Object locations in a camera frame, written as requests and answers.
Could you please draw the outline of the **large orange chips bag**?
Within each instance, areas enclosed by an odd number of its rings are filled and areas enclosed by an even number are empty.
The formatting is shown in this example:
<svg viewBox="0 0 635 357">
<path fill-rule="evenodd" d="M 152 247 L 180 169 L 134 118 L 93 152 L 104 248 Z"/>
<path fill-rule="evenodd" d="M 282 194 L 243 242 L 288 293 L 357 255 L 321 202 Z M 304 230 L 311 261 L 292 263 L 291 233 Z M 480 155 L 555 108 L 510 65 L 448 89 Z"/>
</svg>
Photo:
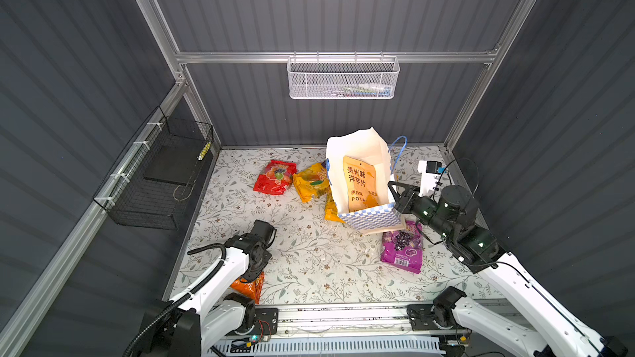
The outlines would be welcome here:
<svg viewBox="0 0 635 357">
<path fill-rule="evenodd" d="M 349 213 L 379 206 L 375 167 L 349 156 L 344 156 L 342 163 L 347 180 Z"/>
</svg>

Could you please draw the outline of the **orange red snack bag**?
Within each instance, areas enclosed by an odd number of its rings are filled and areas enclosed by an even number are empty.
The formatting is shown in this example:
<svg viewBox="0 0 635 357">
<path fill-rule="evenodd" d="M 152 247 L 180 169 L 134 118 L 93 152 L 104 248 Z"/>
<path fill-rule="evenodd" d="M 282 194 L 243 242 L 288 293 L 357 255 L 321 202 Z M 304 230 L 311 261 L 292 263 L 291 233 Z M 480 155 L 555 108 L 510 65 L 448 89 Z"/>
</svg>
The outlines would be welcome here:
<svg viewBox="0 0 635 357">
<path fill-rule="evenodd" d="M 265 282 L 265 273 L 261 272 L 259 276 L 251 282 L 248 282 L 246 279 L 243 279 L 243 278 L 237 279 L 231 284 L 231 289 L 233 289 L 234 291 L 237 291 L 238 293 L 240 293 L 241 295 L 247 298 L 252 299 L 255 302 L 255 304 L 259 304 L 261 300 L 261 294 L 262 294 L 264 282 Z"/>
</svg>

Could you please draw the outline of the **large purple snack bag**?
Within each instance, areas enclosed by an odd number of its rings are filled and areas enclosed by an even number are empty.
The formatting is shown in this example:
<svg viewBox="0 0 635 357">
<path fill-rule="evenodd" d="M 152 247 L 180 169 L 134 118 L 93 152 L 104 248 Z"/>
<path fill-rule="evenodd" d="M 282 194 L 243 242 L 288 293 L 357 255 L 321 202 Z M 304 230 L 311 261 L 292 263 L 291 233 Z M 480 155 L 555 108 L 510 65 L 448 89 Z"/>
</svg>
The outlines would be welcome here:
<svg viewBox="0 0 635 357">
<path fill-rule="evenodd" d="M 423 267 L 422 240 L 418 223 L 406 221 L 405 230 L 383 233 L 380 261 L 413 274 L 420 274 Z"/>
</svg>

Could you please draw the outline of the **blue checkered paper bag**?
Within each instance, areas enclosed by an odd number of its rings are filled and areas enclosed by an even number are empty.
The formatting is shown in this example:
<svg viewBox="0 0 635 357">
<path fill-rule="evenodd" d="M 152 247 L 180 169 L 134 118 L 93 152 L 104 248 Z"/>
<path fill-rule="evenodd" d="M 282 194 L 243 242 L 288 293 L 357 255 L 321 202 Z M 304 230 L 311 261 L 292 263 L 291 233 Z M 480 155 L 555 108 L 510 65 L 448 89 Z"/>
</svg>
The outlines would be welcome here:
<svg viewBox="0 0 635 357">
<path fill-rule="evenodd" d="M 374 128 L 327 140 L 332 198 L 337 216 L 350 228 L 363 235 L 406 228 L 389 189 L 395 163 L 390 146 Z"/>
</svg>

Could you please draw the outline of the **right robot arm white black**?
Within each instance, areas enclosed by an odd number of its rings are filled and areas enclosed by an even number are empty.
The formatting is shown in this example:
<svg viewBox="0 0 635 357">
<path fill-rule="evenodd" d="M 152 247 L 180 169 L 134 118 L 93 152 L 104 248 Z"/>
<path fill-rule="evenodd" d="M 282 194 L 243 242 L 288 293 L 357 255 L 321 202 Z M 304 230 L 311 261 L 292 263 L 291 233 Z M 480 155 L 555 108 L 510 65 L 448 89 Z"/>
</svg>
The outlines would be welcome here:
<svg viewBox="0 0 635 357">
<path fill-rule="evenodd" d="M 391 181 L 389 190 L 399 213 L 411 214 L 438 234 L 452 257 L 484 279 L 529 323 L 527 327 L 483 307 L 466 292 L 449 287 L 433 301 L 432 314 L 441 329 L 462 327 L 476 332 L 514 356 L 625 356 L 617 337 L 604 337 L 555 299 L 494 234 L 476 225 L 472 193 L 450 185 L 439 198 L 420 188 Z"/>
</svg>

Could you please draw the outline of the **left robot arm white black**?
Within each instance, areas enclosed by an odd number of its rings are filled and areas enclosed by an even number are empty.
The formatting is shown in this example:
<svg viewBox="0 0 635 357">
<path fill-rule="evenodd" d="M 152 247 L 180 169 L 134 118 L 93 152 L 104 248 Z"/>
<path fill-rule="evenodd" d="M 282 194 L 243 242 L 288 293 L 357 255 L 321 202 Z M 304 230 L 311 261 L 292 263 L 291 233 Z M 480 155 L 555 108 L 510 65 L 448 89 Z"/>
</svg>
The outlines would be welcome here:
<svg viewBox="0 0 635 357">
<path fill-rule="evenodd" d="M 217 250 L 220 256 L 185 290 L 158 301 L 145 313 L 140 330 L 124 356 L 202 356 L 230 332 L 249 333 L 256 320 L 256 302 L 228 294 L 241 279 L 253 283 L 272 254 L 277 230 L 256 220 L 250 232 L 188 251 L 189 256 Z"/>
</svg>

